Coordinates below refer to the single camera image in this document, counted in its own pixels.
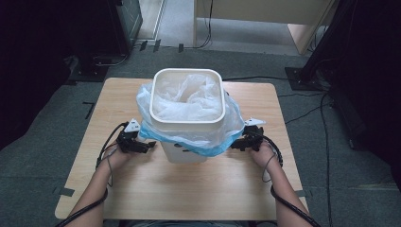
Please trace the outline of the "translucent blue-edged trash bag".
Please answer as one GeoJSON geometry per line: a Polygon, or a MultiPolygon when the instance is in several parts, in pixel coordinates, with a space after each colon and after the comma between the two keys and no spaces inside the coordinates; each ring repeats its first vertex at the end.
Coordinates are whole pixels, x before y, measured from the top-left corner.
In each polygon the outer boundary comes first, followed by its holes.
{"type": "Polygon", "coordinates": [[[142,115],[141,137],[178,143],[205,157],[225,152],[245,127],[238,104],[215,80],[201,74],[143,84],[136,103],[142,115]]]}

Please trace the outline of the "black computer tower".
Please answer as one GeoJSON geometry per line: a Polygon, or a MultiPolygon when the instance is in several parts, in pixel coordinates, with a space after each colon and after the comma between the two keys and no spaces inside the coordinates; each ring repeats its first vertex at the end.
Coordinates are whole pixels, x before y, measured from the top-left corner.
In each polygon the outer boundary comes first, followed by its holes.
{"type": "Polygon", "coordinates": [[[107,0],[118,53],[129,55],[143,23],[139,0],[107,0]]]}

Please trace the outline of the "black flat stand base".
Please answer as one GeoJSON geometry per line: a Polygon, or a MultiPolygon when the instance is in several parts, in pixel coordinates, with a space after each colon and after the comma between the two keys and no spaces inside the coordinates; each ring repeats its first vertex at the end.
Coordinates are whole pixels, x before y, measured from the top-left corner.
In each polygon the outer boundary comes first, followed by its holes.
{"type": "Polygon", "coordinates": [[[70,57],[65,63],[70,69],[69,82],[103,82],[109,69],[108,66],[97,65],[84,67],[76,56],[70,57]]]}

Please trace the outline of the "dark curtain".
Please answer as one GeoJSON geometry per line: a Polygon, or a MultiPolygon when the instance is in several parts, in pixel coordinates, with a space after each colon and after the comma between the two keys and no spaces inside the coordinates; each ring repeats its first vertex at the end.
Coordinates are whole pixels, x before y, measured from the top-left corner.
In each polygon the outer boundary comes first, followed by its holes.
{"type": "Polygon", "coordinates": [[[66,60],[97,65],[92,45],[108,14],[107,0],[0,0],[0,149],[68,80],[66,60]]]}
{"type": "Polygon", "coordinates": [[[401,0],[340,0],[331,28],[334,85],[365,127],[358,140],[401,192],[401,0]]]}

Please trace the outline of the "person's left hand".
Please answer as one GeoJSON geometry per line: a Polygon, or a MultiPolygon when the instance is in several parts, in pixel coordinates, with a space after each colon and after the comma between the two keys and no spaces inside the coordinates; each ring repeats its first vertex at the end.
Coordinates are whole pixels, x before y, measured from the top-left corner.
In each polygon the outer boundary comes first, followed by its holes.
{"type": "Polygon", "coordinates": [[[118,145],[111,146],[106,149],[98,169],[116,170],[133,157],[133,153],[123,152],[118,145]]]}

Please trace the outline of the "person's right hand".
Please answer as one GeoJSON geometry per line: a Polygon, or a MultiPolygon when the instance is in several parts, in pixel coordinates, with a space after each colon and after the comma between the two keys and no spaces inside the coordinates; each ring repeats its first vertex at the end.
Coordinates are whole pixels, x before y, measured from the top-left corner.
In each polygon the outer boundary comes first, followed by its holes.
{"type": "Polygon", "coordinates": [[[262,142],[259,151],[251,150],[250,154],[253,160],[268,172],[280,167],[276,154],[273,152],[268,142],[262,142]]]}

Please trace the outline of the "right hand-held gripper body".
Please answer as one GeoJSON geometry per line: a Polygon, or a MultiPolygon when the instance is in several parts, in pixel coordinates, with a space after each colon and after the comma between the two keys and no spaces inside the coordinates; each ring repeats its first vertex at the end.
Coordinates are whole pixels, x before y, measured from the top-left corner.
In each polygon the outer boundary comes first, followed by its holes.
{"type": "Polygon", "coordinates": [[[246,148],[259,151],[263,141],[264,129],[258,127],[258,124],[265,124],[265,121],[255,118],[250,118],[245,121],[245,128],[243,131],[244,146],[240,149],[241,151],[244,151],[246,148]]]}

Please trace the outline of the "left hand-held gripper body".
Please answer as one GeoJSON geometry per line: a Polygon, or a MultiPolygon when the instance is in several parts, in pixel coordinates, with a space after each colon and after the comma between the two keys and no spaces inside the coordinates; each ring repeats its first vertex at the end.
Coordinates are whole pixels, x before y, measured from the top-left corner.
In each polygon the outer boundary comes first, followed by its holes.
{"type": "Polygon", "coordinates": [[[142,143],[136,140],[140,124],[135,118],[123,124],[124,129],[118,134],[116,142],[123,152],[134,152],[142,143]]]}

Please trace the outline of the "black stand with pole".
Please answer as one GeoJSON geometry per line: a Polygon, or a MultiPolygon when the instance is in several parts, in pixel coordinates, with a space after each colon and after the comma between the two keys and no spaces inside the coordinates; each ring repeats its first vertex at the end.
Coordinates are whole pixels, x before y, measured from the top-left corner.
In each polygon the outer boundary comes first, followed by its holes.
{"type": "Polygon", "coordinates": [[[358,0],[340,0],[328,29],[303,68],[286,67],[292,90],[328,91],[324,70],[338,63],[347,51],[358,0]]]}

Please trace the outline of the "beige wooden desk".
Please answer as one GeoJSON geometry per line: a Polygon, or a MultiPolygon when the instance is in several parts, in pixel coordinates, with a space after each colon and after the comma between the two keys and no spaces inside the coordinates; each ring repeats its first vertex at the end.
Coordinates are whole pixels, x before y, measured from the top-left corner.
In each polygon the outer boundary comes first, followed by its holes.
{"type": "Polygon", "coordinates": [[[194,0],[194,20],[216,19],[286,24],[301,55],[320,26],[327,26],[339,0],[194,0]]]}

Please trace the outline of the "white plastic trash bin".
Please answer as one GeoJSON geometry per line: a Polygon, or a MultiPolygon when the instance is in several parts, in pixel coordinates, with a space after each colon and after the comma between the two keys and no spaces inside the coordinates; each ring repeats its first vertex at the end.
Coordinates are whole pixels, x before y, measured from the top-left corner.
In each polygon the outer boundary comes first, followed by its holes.
{"type": "Polygon", "coordinates": [[[207,160],[205,156],[194,153],[178,143],[162,142],[161,146],[166,154],[167,160],[173,164],[203,163],[207,160]]]}

